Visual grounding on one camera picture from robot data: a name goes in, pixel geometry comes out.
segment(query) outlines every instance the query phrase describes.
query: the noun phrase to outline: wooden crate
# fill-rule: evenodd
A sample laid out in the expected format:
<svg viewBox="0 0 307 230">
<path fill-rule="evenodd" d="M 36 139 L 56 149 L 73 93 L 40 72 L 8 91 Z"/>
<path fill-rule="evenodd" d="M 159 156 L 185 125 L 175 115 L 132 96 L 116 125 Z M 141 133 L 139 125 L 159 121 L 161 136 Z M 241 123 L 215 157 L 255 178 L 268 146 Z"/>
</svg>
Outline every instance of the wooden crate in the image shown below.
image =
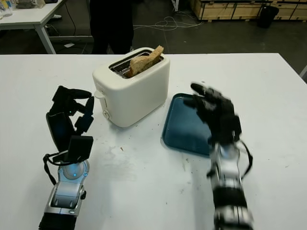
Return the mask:
<svg viewBox="0 0 307 230">
<path fill-rule="evenodd" d="M 201 20 L 201 8 L 202 4 L 200 0 L 189 0 L 191 9 L 194 11 L 196 17 Z"/>
<path fill-rule="evenodd" d="M 199 20 L 231 19 L 234 12 L 233 3 L 201 3 L 200 0 L 190 0 L 190 5 Z"/>
<path fill-rule="evenodd" d="M 307 5 L 298 5 L 290 20 L 307 20 Z"/>
<path fill-rule="evenodd" d="M 238 4 L 232 19 L 256 19 L 262 4 Z"/>
<path fill-rule="evenodd" d="M 277 0 L 277 1 L 274 1 L 274 3 L 282 3 L 283 1 L 287 1 L 287 2 L 299 2 L 299 1 L 307 1 L 307 0 Z"/>
<path fill-rule="evenodd" d="M 203 20 L 225 20 L 231 19 L 235 8 L 234 4 L 206 4 L 202 15 Z"/>
<path fill-rule="evenodd" d="M 275 20 L 289 20 L 294 9 L 296 8 L 296 4 L 271 4 L 271 6 L 277 7 L 279 9 L 278 14 L 275 16 Z"/>
</svg>

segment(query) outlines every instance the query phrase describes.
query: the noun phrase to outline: toaster slot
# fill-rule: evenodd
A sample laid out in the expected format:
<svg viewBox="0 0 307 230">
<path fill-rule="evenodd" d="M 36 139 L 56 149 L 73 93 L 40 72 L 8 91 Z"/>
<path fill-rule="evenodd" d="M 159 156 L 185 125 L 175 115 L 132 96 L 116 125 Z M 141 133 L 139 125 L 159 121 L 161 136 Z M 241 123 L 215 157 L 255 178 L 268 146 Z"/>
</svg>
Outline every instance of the toaster slot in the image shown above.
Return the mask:
<svg viewBox="0 0 307 230">
<path fill-rule="evenodd" d="M 151 50 L 142 50 L 134 55 L 131 55 L 121 61 L 118 61 L 112 65 L 109 66 L 109 69 L 115 73 L 117 73 L 119 76 L 121 76 L 124 79 L 128 79 L 127 73 L 130 71 L 130 61 L 131 59 L 138 57 L 138 56 L 149 56 L 151 54 Z"/>
</svg>

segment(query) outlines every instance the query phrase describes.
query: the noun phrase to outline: black trash can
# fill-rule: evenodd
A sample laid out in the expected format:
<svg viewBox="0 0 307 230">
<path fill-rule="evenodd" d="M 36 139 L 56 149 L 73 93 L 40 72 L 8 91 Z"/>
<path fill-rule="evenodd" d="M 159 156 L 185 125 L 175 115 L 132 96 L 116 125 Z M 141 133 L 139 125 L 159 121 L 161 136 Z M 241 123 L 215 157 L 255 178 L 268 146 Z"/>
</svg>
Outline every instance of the black trash can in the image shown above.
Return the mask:
<svg viewBox="0 0 307 230">
<path fill-rule="evenodd" d="M 258 18 L 257 25 L 261 28 L 269 28 L 274 17 L 278 14 L 279 9 L 273 6 L 264 6 Z"/>
</svg>

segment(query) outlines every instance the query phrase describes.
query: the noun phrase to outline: black pants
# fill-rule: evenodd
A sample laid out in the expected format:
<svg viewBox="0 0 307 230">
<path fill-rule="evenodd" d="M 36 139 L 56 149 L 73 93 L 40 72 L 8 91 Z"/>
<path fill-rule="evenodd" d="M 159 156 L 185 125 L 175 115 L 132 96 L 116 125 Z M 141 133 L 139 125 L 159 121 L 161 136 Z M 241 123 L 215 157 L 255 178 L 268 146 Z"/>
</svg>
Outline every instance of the black pants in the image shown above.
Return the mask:
<svg viewBox="0 0 307 230">
<path fill-rule="evenodd" d="M 92 54 L 106 54 L 110 44 L 114 54 L 126 54 L 133 40 L 130 0 L 91 0 Z"/>
</svg>

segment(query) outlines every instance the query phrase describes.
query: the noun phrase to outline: white table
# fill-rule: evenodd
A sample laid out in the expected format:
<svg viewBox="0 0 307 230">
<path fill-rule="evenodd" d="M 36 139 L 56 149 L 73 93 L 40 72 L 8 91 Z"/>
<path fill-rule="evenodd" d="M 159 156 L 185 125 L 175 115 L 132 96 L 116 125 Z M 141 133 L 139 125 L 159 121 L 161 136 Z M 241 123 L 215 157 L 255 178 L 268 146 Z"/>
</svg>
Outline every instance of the white table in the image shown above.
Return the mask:
<svg viewBox="0 0 307 230">
<path fill-rule="evenodd" d="M 213 229 L 213 196 L 206 179 L 210 160 L 170 150 L 160 140 L 173 95 L 191 93 L 191 81 L 219 89 L 240 115 L 242 139 L 254 155 L 243 185 L 255 229 L 303 229 L 307 85 L 278 54 L 169 57 L 166 103 L 137 125 L 121 129 L 110 124 L 95 102 L 87 132 L 94 136 L 87 198 L 76 229 Z M 58 85 L 94 92 L 92 71 L 116 58 L 0 56 L 0 229 L 34 230 L 42 218 L 52 188 L 42 157 L 56 152 L 45 114 Z"/>
<path fill-rule="evenodd" d="M 55 54 L 56 51 L 45 30 L 45 24 L 65 1 L 59 0 L 57 3 L 46 4 L 41 9 L 16 9 L 12 16 L 0 20 L 0 30 L 35 29 L 47 53 Z"/>
</svg>

